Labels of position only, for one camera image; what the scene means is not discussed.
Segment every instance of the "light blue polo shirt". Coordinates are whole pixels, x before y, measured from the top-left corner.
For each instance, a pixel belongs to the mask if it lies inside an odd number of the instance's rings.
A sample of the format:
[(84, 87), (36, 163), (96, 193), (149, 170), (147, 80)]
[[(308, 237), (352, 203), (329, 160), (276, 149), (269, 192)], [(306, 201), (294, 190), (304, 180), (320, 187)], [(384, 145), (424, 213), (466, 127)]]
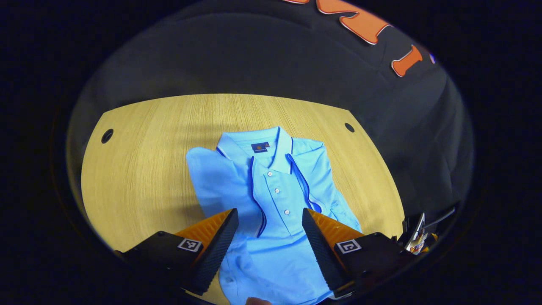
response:
[(239, 227), (220, 267), (231, 304), (316, 304), (331, 296), (301, 226), (311, 208), (361, 232), (335, 188), (326, 147), (281, 127), (225, 132), (216, 150), (193, 148), (190, 177), (206, 217), (237, 208)]

